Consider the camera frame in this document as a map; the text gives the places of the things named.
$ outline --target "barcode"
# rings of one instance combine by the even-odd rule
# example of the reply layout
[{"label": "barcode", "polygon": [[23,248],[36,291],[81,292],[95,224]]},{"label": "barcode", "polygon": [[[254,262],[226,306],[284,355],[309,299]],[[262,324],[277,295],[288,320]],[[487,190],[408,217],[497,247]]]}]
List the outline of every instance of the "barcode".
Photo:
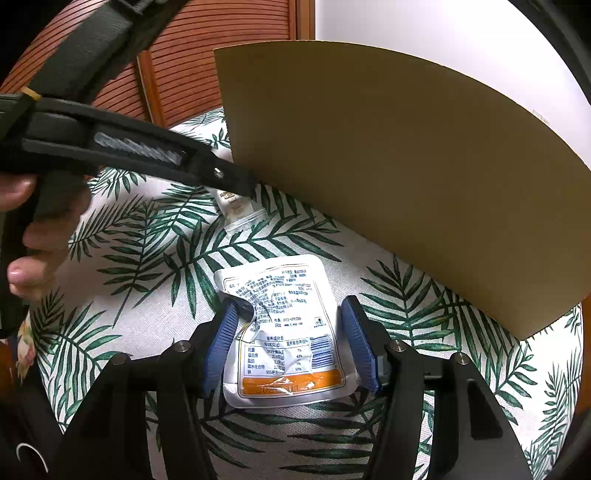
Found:
[{"label": "barcode", "polygon": [[330,367],[335,364],[335,352],[328,335],[310,339],[312,353],[312,370]]}]

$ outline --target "metal screw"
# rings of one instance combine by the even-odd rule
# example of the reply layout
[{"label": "metal screw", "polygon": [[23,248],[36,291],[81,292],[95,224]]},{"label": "metal screw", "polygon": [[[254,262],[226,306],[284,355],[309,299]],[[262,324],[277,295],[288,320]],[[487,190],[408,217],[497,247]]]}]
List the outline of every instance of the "metal screw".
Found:
[{"label": "metal screw", "polygon": [[176,342],[174,344],[174,349],[178,353],[186,352],[190,348],[191,348],[191,342],[189,342],[188,340],[179,340],[178,342]]},{"label": "metal screw", "polygon": [[454,356],[456,357],[456,362],[460,365],[467,365],[470,363],[470,357],[464,352],[454,353]]},{"label": "metal screw", "polygon": [[390,348],[395,352],[404,352],[406,350],[406,343],[402,340],[391,340],[390,341]]},{"label": "metal screw", "polygon": [[122,365],[126,362],[127,355],[122,352],[116,353],[111,357],[111,363],[113,365]]}]

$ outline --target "blue gripper pad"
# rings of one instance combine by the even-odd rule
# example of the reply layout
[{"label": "blue gripper pad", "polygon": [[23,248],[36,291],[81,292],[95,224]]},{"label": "blue gripper pad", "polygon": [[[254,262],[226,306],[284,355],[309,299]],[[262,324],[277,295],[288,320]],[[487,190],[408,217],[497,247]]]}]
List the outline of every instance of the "blue gripper pad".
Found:
[{"label": "blue gripper pad", "polygon": [[228,350],[230,350],[234,335],[236,334],[236,327],[238,327],[238,309],[234,303],[230,303],[209,345],[203,363],[202,389],[206,395],[216,388],[220,382],[223,367],[226,364]]},{"label": "blue gripper pad", "polygon": [[359,318],[351,305],[351,300],[346,297],[340,307],[340,317],[343,330],[349,341],[355,368],[359,375],[361,386],[370,392],[377,392],[380,388],[376,367],[376,357],[363,333]]}]

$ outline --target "orange label stripe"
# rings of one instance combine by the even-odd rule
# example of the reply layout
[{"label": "orange label stripe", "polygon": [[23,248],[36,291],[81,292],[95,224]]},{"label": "orange label stripe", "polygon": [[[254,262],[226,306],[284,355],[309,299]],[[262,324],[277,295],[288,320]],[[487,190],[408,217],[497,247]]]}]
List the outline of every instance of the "orange label stripe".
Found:
[{"label": "orange label stripe", "polygon": [[338,369],[312,374],[283,375],[274,378],[243,378],[244,395],[281,395],[335,387],[343,382]]}]

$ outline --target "white wall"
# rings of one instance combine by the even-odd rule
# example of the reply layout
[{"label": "white wall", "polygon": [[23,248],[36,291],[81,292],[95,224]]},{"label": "white wall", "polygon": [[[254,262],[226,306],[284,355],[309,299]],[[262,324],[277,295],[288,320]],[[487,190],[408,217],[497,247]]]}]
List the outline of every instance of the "white wall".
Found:
[{"label": "white wall", "polygon": [[591,105],[508,0],[316,0],[316,38],[388,48],[473,77],[541,116],[591,168]]}]

